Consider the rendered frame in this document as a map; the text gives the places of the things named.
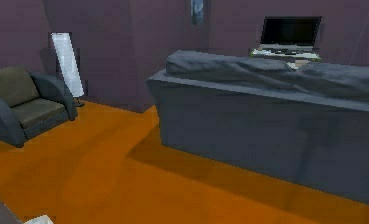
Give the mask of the grey sofa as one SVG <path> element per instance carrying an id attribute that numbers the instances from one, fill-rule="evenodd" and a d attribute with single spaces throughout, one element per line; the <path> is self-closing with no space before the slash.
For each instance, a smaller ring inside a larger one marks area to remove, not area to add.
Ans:
<path id="1" fill-rule="evenodd" d="M 177 51 L 146 85 L 163 145 L 369 205 L 369 67 Z"/>

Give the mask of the green and white television stand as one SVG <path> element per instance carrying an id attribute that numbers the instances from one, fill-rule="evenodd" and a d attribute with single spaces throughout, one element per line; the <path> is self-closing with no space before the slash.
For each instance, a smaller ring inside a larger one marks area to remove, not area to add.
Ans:
<path id="1" fill-rule="evenodd" d="M 316 53 L 297 51 L 253 49 L 250 52 L 250 56 L 256 58 L 282 60 L 285 61 L 293 70 L 297 70 L 299 67 L 310 62 L 321 61 L 321 57 Z"/>

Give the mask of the white floor lamp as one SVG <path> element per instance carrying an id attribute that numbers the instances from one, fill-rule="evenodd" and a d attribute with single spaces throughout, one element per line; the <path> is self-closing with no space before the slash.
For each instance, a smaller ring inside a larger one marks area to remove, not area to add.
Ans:
<path id="1" fill-rule="evenodd" d="M 64 82 L 75 98 L 75 105 L 77 107 L 83 107 L 85 103 L 80 100 L 80 97 L 84 95 L 84 90 L 70 34 L 52 33 L 51 38 L 56 50 Z"/>

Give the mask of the black television set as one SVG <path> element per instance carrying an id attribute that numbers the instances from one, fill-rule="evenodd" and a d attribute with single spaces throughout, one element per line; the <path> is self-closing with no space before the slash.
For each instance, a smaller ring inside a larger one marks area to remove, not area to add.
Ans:
<path id="1" fill-rule="evenodd" d="M 259 47 L 311 51 L 321 20 L 321 16 L 267 16 L 264 18 Z"/>

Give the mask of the white object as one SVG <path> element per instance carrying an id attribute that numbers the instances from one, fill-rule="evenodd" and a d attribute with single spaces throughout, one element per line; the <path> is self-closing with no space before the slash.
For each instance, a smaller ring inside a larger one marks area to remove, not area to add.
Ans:
<path id="1" fill-rule="evenodd" d="M 38 216 L 26 221 L 24 224 L 54 224 L 47 215 Z"/>

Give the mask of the grey furniture corner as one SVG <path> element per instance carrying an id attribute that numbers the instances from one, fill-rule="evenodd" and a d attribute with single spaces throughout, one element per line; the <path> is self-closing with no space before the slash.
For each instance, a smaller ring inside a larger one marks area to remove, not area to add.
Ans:
<path id="1" fill-rule="evenodd" d="M 0 224 L 23 224 L 17 216 L 0 201 Z"/>

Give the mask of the framed wall picture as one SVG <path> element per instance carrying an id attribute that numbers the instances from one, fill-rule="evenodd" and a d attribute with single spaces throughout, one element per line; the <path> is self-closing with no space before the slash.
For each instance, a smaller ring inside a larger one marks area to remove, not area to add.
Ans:
<path id="1" fill-rule="evenodd" d="M 191 0 L 191 24 L 202 25 L 204 17 L 204 0 Z"/>

